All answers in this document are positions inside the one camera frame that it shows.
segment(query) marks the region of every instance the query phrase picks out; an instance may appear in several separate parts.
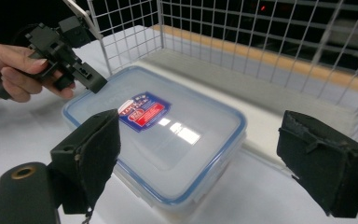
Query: clear plastic lid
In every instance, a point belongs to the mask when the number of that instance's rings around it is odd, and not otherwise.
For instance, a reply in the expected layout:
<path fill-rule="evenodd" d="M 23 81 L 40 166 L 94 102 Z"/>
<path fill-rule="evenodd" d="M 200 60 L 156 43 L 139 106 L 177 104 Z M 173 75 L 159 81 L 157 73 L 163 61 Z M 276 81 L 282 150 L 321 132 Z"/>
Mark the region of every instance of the clear plastic lid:
<path fill-rule="evenodd" d="M 64 107 L 75 126 L 112 108 L 120 114 L 117 165 L 156 200 L 187 200 L 244 135 L 242 113 L 142 67 L 122 70 L 103 89 Z"/>

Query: blue lid rim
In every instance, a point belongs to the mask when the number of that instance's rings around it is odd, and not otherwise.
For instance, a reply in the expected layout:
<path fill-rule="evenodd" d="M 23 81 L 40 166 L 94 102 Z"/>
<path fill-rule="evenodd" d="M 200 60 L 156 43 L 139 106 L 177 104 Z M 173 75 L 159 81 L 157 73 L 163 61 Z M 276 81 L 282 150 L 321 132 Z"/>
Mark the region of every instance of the blue lid rim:
<path fill-rule="evenodd" d="M 189 198 L 189 196 L 194 192 L 194 190 L 197 188 L 197 186 L 200 184 L 200 182 L 205 178 L 205 176 L 208 174 L 208 172 L 213 168 L 213 166 L 219 161 L 219 159 L 221 158 L 221 156 L 227 151 L 227 149 L 233 145 L 236 140 L 241 136 L 241 133 L 245 130 L 246 128 L 246 117 L 237 109 L 232 108 L 231 106 L 225 105 L 221 102 L 216 101 L 215 99 L 212 99 L 210 97 L 205 97 L 205 95 L 193 91 L 191 89 L 189 89 L 188 87 L 182 86 L 182 85 L 178 85 L 176 82 L 173 82 L 169 79 L 167 79 L 166 77 L 161 77 L 157 74 L 152 73 L 151 71 L 144 69 L 143 67 L 140 66 L 130 66 L 127 68 L 124 68 L 123 70 L 119 71 L 118 73 L 116 73 L 115 75 L 109 77 L 107 80 L 111 81 L 111 80 L 116 80 L 119 79 L 122 75 L 124 75 L 125 73 L 127 73 L 129 70 L 142 70 L 144 72 L 146 72 L 147 74 L 154 76 L 154 77 L 158 77 L 159 79 L 162 79 L 165 82 L 169 82 L 171 84 L 177 85 L 177 87 L 183 88 L 186 91 L 190 91 L 192 94 L 197 95 L 207 101 L 209 101 L 210 103 L 222 106 L 225 108 L 225 110 L 230 111 L 232 114 L 234 114 L 236 117 L 238 117 L 240 119 L 240 125 L 237 127 L 236 131 L 228 138 L 228 140 L 226 141 L 226 143 L 219 149 L 219 151 L 216 153 L 216 155 L 211 159 L 210 162 L 208 162 L 208 164 L 205 166 L 205 168 L 201 171 L 201 173 L 199 174 L 199 176 L 197 176 L 197 178 L 193 181 L 193 183 L 190 185 L 190 187 L 179 197 L 177 198 L 166 198 L 162 195 L 160 195 L 158 192 L 156 192 L 150 185 L 148 185 L 146 182 L 144 182 L 144 180 L 138 176 L 128 165 L 126 165 L 121 159 L 120 157 L 118 157 L 117 159 L 117 165 L 119 165 L 125 172 L 127 172 L 144 190 L 146 190 L 148 193 L 150 193 L 152 196 L 154 196 L 156 198 L 156 200 L 158 200 L 160 203 L 164 203 L 164 204 L 168 204 L 168 205 L 177 205 L 180 204 L 182 202 L 184 202 L 186 199 Z M 84 94 L 81 94 L 79 96 L 77 96 L 75 99 L 71 100 L 69 103 L 67 104 L 63 109 L 62 109 L 62 113 L 63 115 L 68 118 L 76 127 L 80 126 L 80 122 L 78 120 L 76 120 L 71 114 L 69 114 L 68 110 L 70 108 L 71 105 L 73 105 L 74 103 L 80 101 L 81 99 L 85 98 L 87 95 L 92 94 L 91 91 L 87 91 Z"/>

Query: wire cage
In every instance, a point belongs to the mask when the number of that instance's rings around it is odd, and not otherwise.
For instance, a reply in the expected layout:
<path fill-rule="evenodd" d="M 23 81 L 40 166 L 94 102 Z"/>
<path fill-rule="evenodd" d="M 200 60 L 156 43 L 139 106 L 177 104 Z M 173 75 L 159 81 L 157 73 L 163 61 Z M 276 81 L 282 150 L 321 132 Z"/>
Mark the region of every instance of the wire cage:
<path fill-rule="evenodd" d="M 358 140 L 358 0 L 89 0 L 110 73 L 139 60 Z"/>

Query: wooden strip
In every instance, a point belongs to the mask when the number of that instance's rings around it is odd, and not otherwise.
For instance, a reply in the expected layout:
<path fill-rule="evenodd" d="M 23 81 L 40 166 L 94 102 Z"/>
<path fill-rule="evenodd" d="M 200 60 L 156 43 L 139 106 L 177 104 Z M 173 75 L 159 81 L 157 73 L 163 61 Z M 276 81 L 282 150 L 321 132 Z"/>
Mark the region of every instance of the wooden strip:
<path fill-rule="evenodd" d="M 159 25 L 152 27 L 155 30 L 159 30 Z M 195 43 L 199 43 L 205 46 L 211 46 L 215 49 L 223 49 L 226 52 L 235 53 L 240 56 L 249 57 L 254 60 L 263 61 L 263 63 L 272 64 L 278 66 L 281 69 L 292 70 L 295 73 L 302 75 L 310 75 L 311 77 L 321 80 L 329 80 L 329 82 L 347 87 L 358 91 L 358 76 L 353 77 L 353 74 L 343 71 L 332 71 L 331 69 L 320 66 L 311 65 L 310 63 L 303 61 L 296 61 L 286 56 L 279 56 L 278 54 L 263 51 L 256 48 L 249 48 L 241 44 L 235 44 L 221 39 L 209 37 L 206 35 L 199 35 L 191 33 L 189 31 L 181 30 L 171 26 L 163 25 L 162 30 L 165 34 L 181 37 L 186 40 L 190 40 Z"/>

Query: container label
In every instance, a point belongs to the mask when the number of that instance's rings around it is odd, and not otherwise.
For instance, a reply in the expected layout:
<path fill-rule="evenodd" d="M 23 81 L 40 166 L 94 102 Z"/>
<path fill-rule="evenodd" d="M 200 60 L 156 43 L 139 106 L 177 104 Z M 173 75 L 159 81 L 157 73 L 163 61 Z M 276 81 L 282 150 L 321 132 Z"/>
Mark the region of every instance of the container label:
<path fill-rule="evenodd" d="M 125 102 L 118 109 L 118 114 L 122 122 L 139 133 L 158 123 L 170 107 L 170 103 L 147 91 Z"/>

